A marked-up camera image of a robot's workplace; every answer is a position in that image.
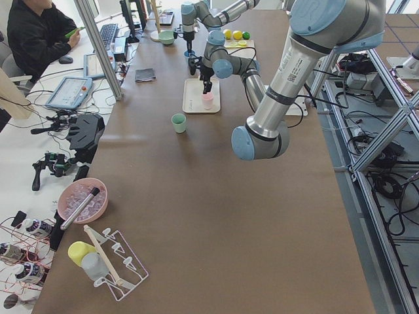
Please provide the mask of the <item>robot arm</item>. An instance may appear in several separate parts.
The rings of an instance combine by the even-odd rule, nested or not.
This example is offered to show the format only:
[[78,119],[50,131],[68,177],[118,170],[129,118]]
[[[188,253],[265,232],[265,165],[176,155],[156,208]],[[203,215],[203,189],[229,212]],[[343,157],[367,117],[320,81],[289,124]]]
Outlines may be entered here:
[[212,14],[205,1],[196,3],[184,2],[181,5],[181,25],[179,30],[186,41],[187,52],[192,52],[195,21],[199,21],[210,31],[220,29],[221,26],[225,26],[239,18],[244,12],[254,9],[258,4],[259,0],[240,0],[222,9],[217,14]]
[[238,75],[255,108],[255,114],[232,132],[232,149],[241,160],[275,158],[286,151],[289,132],[283,119],[320,58],[375,48],[384,37],[385,1],[294,1],[282,60],[269,86],[264,86],[258,61],[230,55],[220,30],[257,5],[258,1],[237,1],[216,15],[204,1],[181,6],[181,30],[189,50],[195,22],[209,31],[204,55],[198,59],[204,91],[210,90],[213,75]]

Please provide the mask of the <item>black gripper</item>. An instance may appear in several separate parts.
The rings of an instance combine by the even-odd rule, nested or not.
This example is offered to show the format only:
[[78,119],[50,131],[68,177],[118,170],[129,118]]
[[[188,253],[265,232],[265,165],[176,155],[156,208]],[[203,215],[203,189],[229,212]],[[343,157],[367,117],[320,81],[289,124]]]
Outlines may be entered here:
[[211,77],[214,76],[214,71],[211,67],[207,67],[204,64],[203,57],[196,56],[195,57],[195,65],[188,66],[190,75],[195,75],[197,71],[200,72],[200,80],[203,80],[203,94],[206,95],[211,92],[212,89],[212,82]]
[[178,26],[173,29],[174,37],[181,37],[187,42],[187,52],[192,52],[192,42],[198,28],[196,26]]

